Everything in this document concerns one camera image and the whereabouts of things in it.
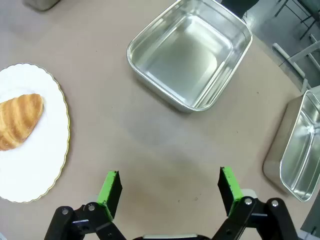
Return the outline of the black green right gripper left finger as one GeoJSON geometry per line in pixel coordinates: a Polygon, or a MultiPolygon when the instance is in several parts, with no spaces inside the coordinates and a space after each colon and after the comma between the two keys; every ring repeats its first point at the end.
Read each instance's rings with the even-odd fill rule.
{"type": "Polygon", "coordinates": [[[96,234],[100,240],[124,240],[124,235],[113,223],[122,189],[119,172],[109,171],[96,201],[76,210],[70,206],[55,210],[44,238],[83,240],[88,234],[96,234]]]}

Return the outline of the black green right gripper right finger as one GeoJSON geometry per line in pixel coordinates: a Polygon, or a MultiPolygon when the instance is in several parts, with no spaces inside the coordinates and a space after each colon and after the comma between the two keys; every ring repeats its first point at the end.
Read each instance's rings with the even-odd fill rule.
{"type": "Polygon", "coordinates": [[[262,202],[244,195],[230,167],[221,167],[219,188],[227,219],[214,240],[238,240],[247,228],[256,229],[262,240],[297,240],[299,237],[285,202],[278,197],[262,202]]]}

